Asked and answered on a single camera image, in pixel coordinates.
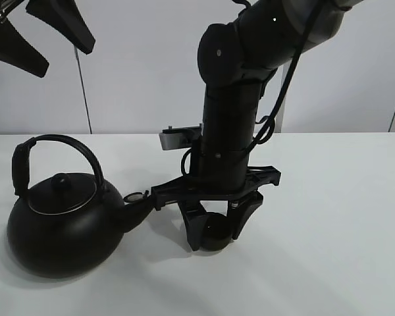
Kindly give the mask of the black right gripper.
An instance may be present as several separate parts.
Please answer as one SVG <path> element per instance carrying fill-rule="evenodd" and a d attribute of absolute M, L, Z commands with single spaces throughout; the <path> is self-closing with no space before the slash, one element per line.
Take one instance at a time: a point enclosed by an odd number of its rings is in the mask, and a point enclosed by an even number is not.
<path fill-rule="evenodd" d="M 272 166 L 233 168 L 220 175 L 210 174 L 209 180 L 199 174 L 200 163 L 205 160 L 200 145 L 194 144 L 186 153 L 190 155 L 190 174 L 151 188 L 150 198 L 156 210 L 178 203 L 186 227 L 187 241 L 192 251 L 201 247 L 207 212 L 200 201 L 228 201 L 227 219 L 232 239 L 237 240 L 248 219 L 263 204 L 258 189 L 264 185 L 278 186 L 280 171 Z"/>

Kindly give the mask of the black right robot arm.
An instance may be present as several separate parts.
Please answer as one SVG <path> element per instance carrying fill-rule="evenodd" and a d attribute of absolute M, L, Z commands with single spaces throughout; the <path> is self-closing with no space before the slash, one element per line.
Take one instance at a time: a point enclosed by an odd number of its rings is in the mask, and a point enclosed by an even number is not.
<path fill-rule="evenodd" d="M 258 1 L 210 25 L 197 50 L 205 82 L 199 126 L 164 129 L 164 150 L 184 149 L 181 176 L 152 188 L 155 208 L 176 203 L 192 250 L 218 251 L 239 237 L 262 205 L 259 188 L 278 185 L 271 166 L 251 167 L 265 143 L 302 53 L 331 39 L 354 1 Z"/>

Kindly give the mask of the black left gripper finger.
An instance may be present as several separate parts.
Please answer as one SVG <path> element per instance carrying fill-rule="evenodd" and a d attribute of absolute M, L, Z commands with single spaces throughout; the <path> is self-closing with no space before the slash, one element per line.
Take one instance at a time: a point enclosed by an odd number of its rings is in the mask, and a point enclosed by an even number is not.
<path fill-rule="evenodd" d="M 26 12 L 61 33 L 84 54 L 88 55 L 93 51 L 95 38 L 84 22 L 75 1 L 29 1 Z"/>
<path fill-rule="evenodd" d="M 7 18 L 0 20 L 0 61 L 43 78 L 49 62 L 31 46 Z"/>

